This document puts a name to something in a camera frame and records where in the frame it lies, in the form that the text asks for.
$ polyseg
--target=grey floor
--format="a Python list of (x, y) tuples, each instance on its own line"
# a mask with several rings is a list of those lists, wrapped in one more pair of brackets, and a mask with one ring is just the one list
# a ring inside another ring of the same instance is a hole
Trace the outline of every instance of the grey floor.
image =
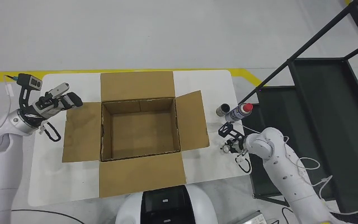
[[(344, 0), (14, 1), (0, 3), (0, 71), (247, 68), (259, 79), (301, 47), (344, 7)], [(305, 57), (340, 57), (358, 47), (358, 29), (340, 22)], [(358, 59), (351, 64), (358, 74)], [(253, 89), (233, 77), (237, 99)], [(270, 85), (291, 85), (284, 70)], [(19, 88), (13, 85), (17, 106)], [(0, 83), (0, 114), (8, 105)], [(13, 209), (27, 203), (34, 137), (24, 138), (23, 178)], [(261, 210), (284, 223), (281, 206), (252, 198), (249, 176), (198, 184), (211, 198), (219, 223)], [(85, 223), (114, 223), (126, 196), (37, 207)], [(75, 223), (52, 214), (13, 212), (12, 223)], [(297, 223), (288, 214), (290, 223)]]

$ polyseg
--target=red cap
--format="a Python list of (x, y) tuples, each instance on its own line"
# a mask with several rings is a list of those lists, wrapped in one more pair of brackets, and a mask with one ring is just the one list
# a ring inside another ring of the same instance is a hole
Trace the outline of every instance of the red cap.
[(243, 109), (245, 112), (250, 112), (250, 111), (252, 110), (252, 108), (253, 108), (253, 105), (250, 104), (250, 103), (247, 103), (247, 104), (245, 104), (245, 105), (242, 107), (242, 109)]

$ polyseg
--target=yellow tape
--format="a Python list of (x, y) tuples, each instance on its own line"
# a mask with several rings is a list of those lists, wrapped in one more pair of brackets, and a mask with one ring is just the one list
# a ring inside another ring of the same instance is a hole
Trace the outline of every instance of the yellow tape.
[(43, 79), (47, 74), (63, 74), (63, 73), (106, 73), (106, 72), (150, 72), (150, 71), (193, 71), (193, 70), (228, 70), (234, 77), (243, 77), (254, 86), (258, 86), (261, 80), (243, 68), (189, 68), (189, 69), (99, 69), (99, 70), (64, 70), (64, 71), (21, 71), (21, 72), (0, 72), (0, 82), (3, 82), (2, 76), (17, 76), (19, 73), (26, 73)]

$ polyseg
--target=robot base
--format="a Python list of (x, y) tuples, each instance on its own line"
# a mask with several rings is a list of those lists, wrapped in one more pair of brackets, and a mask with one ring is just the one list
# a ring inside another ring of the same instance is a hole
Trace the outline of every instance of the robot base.
[(131, 194), (120, 207), (116, 224), (218, 224), (208, 195), (196, 185), (181, 185)]

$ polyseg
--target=table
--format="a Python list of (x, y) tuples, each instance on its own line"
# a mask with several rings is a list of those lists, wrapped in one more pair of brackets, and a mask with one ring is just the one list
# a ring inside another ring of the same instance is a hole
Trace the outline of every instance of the table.
[[(218, 129), (225, 119), (218, 117), (215, 109), (222, 103), (237, 106), (232, 78), (227, 70), (174, 71), (176, 96), (201, 90), (210, 146), (182, 152), (186, 182), (199, 183), (209, 180), (248, 175), (234, 161), (235, 155), (224, 154), (219, 148), (224, 139)], [(43, 79), (41, 95), (62, 82), (78, 94), (83, 102), (100, 102), (100, 73), (48, 74)], [(64, 136), (66, 111), (49, 121)], [(235, 129), (243, 133), (239, 124)], [(29, 205), (70, 202), (98, 197), (98, 161), (62, 163), (63, 139), (52, 142), (46, 135), (35, 134), (29, 186)]]

